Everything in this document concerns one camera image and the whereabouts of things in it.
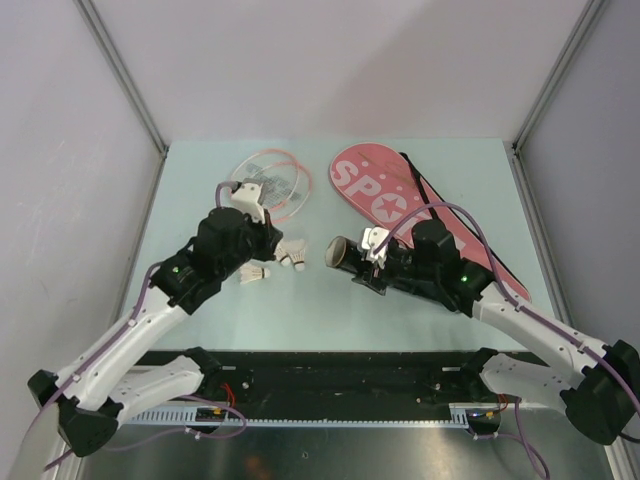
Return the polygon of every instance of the white cable tray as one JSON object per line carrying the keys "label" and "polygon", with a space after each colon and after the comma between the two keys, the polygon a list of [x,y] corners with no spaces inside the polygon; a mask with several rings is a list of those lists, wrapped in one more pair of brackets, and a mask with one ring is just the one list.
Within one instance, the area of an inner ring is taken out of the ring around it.
{"label": "white cable tray", "polygon": [[[240,420],[227,418],[223,421],[196,421],[196,412],[202,406],[162,406],[152,408],[131,418],[127,425],[163,426],[226,426],[240,425]],[[451,420],[391,420],[391,421],[349,421],[349,420],[274,420],[248,419],[251,427],[356,427],[356,428],[469,428],[464,408],[451,407]]]}

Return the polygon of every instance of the pink badminton racket cover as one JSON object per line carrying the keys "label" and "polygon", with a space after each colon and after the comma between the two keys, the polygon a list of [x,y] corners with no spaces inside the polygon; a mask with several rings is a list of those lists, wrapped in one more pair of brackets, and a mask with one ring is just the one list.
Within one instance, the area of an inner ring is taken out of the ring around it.
{"label": "pink badminton racket cover", "polygon": [[[424,205],[407,161],[395,150],[379,143],[360,143],[341,152],[329,168],[331,183],[356,210],[371,222],[393,228],[407,213]],[[430,201],[442,198],[422,179]],[[453,233],[461,255],[490,268],[482,243],[476,235],[448,208],[438,208],[437,214]],[[398,232],[396,237],[413,245],[411,228],[416,222],[430,219],[428,211],[417,215]],[[507,284],[527,300],[527,289],[498,259],[500,275]]]}

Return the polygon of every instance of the wire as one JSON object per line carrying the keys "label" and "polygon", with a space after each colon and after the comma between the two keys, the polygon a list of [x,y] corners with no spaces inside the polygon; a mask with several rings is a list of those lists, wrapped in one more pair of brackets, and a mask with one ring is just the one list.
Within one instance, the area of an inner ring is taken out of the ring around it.
{"label": "wire", "polygon": [[498,397],[498,408],[494,410],[487,410],[481,413],[471,413],[469,414],[469,416],[472,418],[483,418],[483,417],[488,417],[492,415],[498,415],[499,413],[504,412],[509,406],[509,399],[506,397],[506,395],[502,393],[499,393],[496,396]]}
{"label": "wire", "polygon": [[502,403],[504,403],[504,407],[500,407],[500,410],[498,410],[498,413],[502,413],[502,412],[504,412],[504,411],[507,409],[507,407],[509,406],[509,399],[507,398],[507,396],[506,396],[506,395],[504,395],[504,394],[502,394],[502,393],[501,393],[500,395],[498,395],[498,398],[500,399],[500,401],[501,401]]}
{"label": "wire", "polygon": [[[142,288],[140,289],[140,294],[138,295],[138,299],[136,300],[136,303],[133,306],[133,310],[131,311],[131,315],[129,316],[129,320],[135,320],[136,318],[138,318],[138,315],[140,314],[140,310],[142,310],[142,304],[144,303],[144,297],[145,297],[147,288],[149,288],[149,282],[151,281],[151,275],[153,274],[153,271],[156,269],[156,267],[159,267],[161,265],[161,263],[162,262],[154,263],[153,265],[151,265],[147,269],[147,272],[144,275],[144,280],[142,281]],[[72,372],[71,375],[69,375],[69,378],[67,378],[62,383],[62,385],[60,385],[60,387],[58,387],[58,389],[55,391],[55,393],[53,395],[51,395],[51,397],[49,397],[49,399],[42,406],[42,408],[40,409],[38,414],[31,421],[31,425],[29,425],[29,428],[27,429],[27,433],[25,435],[29,434],[29,432],[31,431],[33,426],[42,417],[44,412],[49,407],[51,407],[51,405],[53,405],[62,396],[62,394],[67,390],[67,388],[69,388],[71,386],[71,384],[74,381],[74,377],[76,377],[78,375],[82,375],[91,365],[93,365],[93,363],[95,363],[95,361],[98,358],[100,358],[107,350],[109,350],[109,348],[111,348],[113,346],[113,344],[115,344],[130,328],[132,328],[132,326],[129,325],[129,322],[125,322],[113,334],[113,336],[109,340],[107,340],[100,348],[98,348],[92,355],[90,355],[89,358],[87,358],[82,364],[80,364],[80,366],[74,372]],[[46,472],[47,470],[59,465],[65,458],[67,458],[71,454],[70,452],[71,452],[71,450],[66,451],[60,457],[55,459],[53,462],[49,463],[45,467],[44,471]]]}
{"label": "wire", "polygon": [[600,355],[594,352],[590,347],[583,346],[582,341],[580,339],[575,338],[573,335],[565,332],[562,328],[558,327],[553,322],[550,322],[549,320],[544,318],[542,315],[534,312],[533,310],[528,308],[526,305],[521,305],[520,302],[518,301],[519,295],[515,295],[515,296],[512,295],[511,292],[505,287],[504,282],[500,276],[500,271],[498,270],[495,256],[493,255],[491,251],[491,247],[489,246],[489,243],[487,241],[487,237],[484,235],[484,232],[480,228],[480,225],[478,225],[478,222],[476,222],[476,220],[471,216],[471,214],[467,212],[464,208],[449,202],[433,202],[433,203],[428,203],[426,205],[423,205],[417,208],[416,210],[414,210],[413,212],[409,213],[408,215],[406,215],[402,220],[400,220],[396,224],[396,226],[391,229],[391,231],[389,232],[389,235],[387,235],[386,238],[380,243],[380,245],[378,245],[373,250],[373,253],[374,254],[379,253],[380,250],[382,250],[389,243],[389,241],[393,238],[393,236],[396,233],[398,233],[398,230],[400,230],[400,228],[402,228],[402,226],[405,223],[407,223],[411,218],[413,218],[418,213],[424,210],[428,210],[429,208],[435,208],[435,207],[447,207],[452,210],[457,210],[460,213],[462,213],[465,217],[467,217],[469,222],[473,225],[473,228],[476,230],[478,237],[482,242],[482,245],[484,246],[485,252],[487,254],[487,258],[489,259],[489,264],[491,266],[491,271],[493,272],[493,275],[495,276],[495,279],[496,279],[496,282],[495,282],[496,286],[500,291],[500,293],[504,295],[505,300],[509,302],[512,306],[514,306],[516,309],[518,309],[519,311],[522,311],[530,318],[544,325],[549,330],[556,333],[558,336],[560,336],[567,342],[571,343],[575,347],[578,347],[581,351],[584,351],[584,353],[586,353],[592,360],[596,361],[599,365],[601,365],[602,368],[604,368],[615,379],[615,381],[618,382],[618,384],[622,387],[624,392],[628,395],[629,399],[631,400],[631,403],[633,403],[636,413],[640,415],[640,401],[636,397],[635,393],[633,392],[629,384],[611,366],[611,364],[609,364],[609,362],[607,362],[604,358],[602,358]]}
{"label": "wire", "polygon": [[516,425],[518,425],[518,433],[520,434],[520,438],[522,439],[522,446],[524,447],[524,451],[527,452],[527,457],[529,457],[529,461],[531,462],[531,465],[533,466],[533,469],[536,471],[538,476],[540,478],[544,478],[548,480],[549,470],[547,468],[544,468],[544,471],[540,469],[540,466],[538,465],[538,463],[536,462],[536,459],[534,458],[533,447],[527,440],[527,437],[524,433],[524,429],[522,428],[522,419],[520,418],[520,402],[521,401],[522,401],[521,398],[516,399],[515,412],[516,412]]}
{"label": "wire", "polygon": [[66,452],[64,452],[62,455],[60,455],[58,458],[56,458],[51,463],[47,463],[47,465],[44,467],[44,471],[46,472],[47,470],[51,470],[53,467],[57,467],[62,462],[64,462],[67,458],[69,458],[72,453],[73,453],[73,451],[71,449],[67,450]]}
{"label": "wire", "polygon": [[631,435],[627,435],[624,432],[620,433],[620,438],[623,439],[623,440],[626,440],[627,442],[640,444],[640,438],[634,438]]}
{"label": "wire", "polygon": [[195,436],[196,440],[199,440],[200,437],[204,437],[204,438],[211,438],[214,440],[224,440],[227,438],[233,438],[233,437],[237,437],[238,435],[240,435],[242,432],[244,432],[247,429],[247,419],[246,417],[240,413],[238,410],[236,410],[233,407],[229,407],[227,405],[224,405],[222,403],[218,403],[218,402],[212,402],[211,400],[207,400],[206,398],[203,397],[199,397],[196,395],[185,395],[183,397],[180,397],[183,400],[195,400],[201,403],[206,403],[207,405],[211,405],[213,407],[219,408],[221,410],[226,410],[229,413],[233,413],[236,417],[238,417],[238,419],[242,422],[242,426],[238,429],[235,430],[231,433],[225,434],[225,435],[216,435],[214,433],[203,433],[197,430],[191,430],[189,427],[176,427],[176,428],[169,428],[167,430],[163,430],[161,432],[156,433],[155,435],[151,435],[148,438],[145,438],[144,440],[140,440],[139,442],[136,443],[132,443],[129,445],[124,445],[122,447],[103,447],[103,450],[106,450],[107,452],[111,452],[111,453],[120,453],[120,452],[127,452],[129,450],[133,450],[134,448],[138,448],[138,447],[142,447],[143,445],[147,445],[151,442],[156,441],[157,439],[161,438],[161,437],[165,437],[167,435],[172,435],[174,433],[190,433],[192,435]]}
{"label": "wire", "polygon": [[231,390],[231,387],[229,386],[229,384],[228,383],[223,383],[221,385],[221,388],[223,388],[227,392],[227,403],[229,403],[229,400],[231,400],[231,406],[235,407],[236,406],[236,396],[233,394],[233,390]]}
{"label": "wire", "polygon": [[238,188],[238,183],[239,182],[220,182],[218,184],[218,186],[216,187],[216,207],[221,207],[222,206],[222,189],[223,188],[230,188],[231,190],[235,190],[236,188]]}
{"label": "wire", "polygon": [[[510,440],[515,440],[522,446],[524,446],[526,443],[524,440],[522,440],[522,437],[519,437],[518,435],[513,435],[512,433],[495,433],[493,435],[478,435],[477,433],[474,433],[473,430],[469,430],[469,433],[473,435],[474,440],[495,440],[496,438],[508,438]],[[544,480],[550,480],[551,472],[549,471],[549,467],[547,466],[547,463],[544,461],[544,458],[542,458],[542,455],[540,455],[540,452],[538,452],[533,445],[528,445],[528,448],[530,449],[531,453],[537,458],[538,462],[540,462],[540,465],[542,465],[542,469],[544,470],[544,473],[543,473],[543,476],[541,476],[541,478],[543,478]]]}

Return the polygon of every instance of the shuttlecock cork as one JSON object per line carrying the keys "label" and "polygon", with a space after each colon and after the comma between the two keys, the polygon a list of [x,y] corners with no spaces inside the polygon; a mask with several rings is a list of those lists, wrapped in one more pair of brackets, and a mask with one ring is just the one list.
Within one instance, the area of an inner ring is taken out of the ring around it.
{"label": "shuttlecock cork", "polygon": [[289,254],[293,268],[298,272],[302,272],[305,268],[304,257],[307,250],[306,242],[304,240],[286,242],[284,249]]}
{"label": "shuttlecock cork", "polygon": [[263,280],[265,278],[269,278],[270,275],[271,272],[268,268],[245,263],[240,267],[240,284],[245,285],[247,283],[255,282],[256,280]]}
{"label": "shuttlecock cork", "polygon": [[286,267],[291,263],[291,258],[289,257],[289,253],[285,250],[284,243],[285,242],[280,242],[276,246],[276,260],[280,262],[280,265],[284,265]]}

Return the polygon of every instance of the red cable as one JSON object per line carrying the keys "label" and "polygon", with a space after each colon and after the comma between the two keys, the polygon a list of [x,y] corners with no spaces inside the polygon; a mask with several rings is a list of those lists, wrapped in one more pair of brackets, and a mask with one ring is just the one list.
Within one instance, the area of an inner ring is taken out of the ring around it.
{"label": "red cable", "polygon": [[498,412],[504,412],[509,406],[509,399],[502,393],[498,395],[498,399],[500,400],[500,403],[504,403],[504,407],[500,407],[500,410],[498,410]]}
{"label": "red cable", "polygon": [[221,385],[221,388],[224,388],[224,390],[227,392],[227,402],[231,400],[231,406],[234,407],[236,405],[236,396],[233,394],[233,390],[231,390],[229,384],[223,383]]}

